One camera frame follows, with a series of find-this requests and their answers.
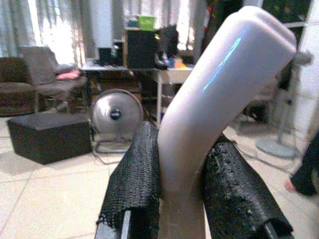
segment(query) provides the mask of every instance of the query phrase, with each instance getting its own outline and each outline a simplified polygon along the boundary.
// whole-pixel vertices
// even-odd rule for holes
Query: green container
[[[154,16],[139,16],[139,28],[142,31],[154,31],[155,29],[155,20]]]

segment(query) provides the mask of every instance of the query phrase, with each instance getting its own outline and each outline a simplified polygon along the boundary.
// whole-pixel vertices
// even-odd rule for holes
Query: pink cloth
[[[80,72],[78,70],[72,70],[68,73],[57,75],[56,79],[58,81],[76,80],[79,78],[79,76]]]

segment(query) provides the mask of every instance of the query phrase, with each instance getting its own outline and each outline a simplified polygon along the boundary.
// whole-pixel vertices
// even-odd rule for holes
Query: table
[[[157,77],[155,81],[158,84],[158,93],[157,93],[157,115],[156,115],[156,123],[157,127],[160,127],[160,118],[161,118],[161,97],[162,97],[162,86],[164,84],[183,84],[190,73],[192,72],[192,68],[168,68],[167,70],[159,70],[157,68],[147,68],[147,69],[128,69],[124,66],[100,66],[93,62],[86,63],[80,71],[89,73],[89,74],[97,74],[99,72],[157,72]],[[90,89],[90,80],[88,80],[87,84],[87,96],[88,96],[88,104],[91,104],[91,89]]]

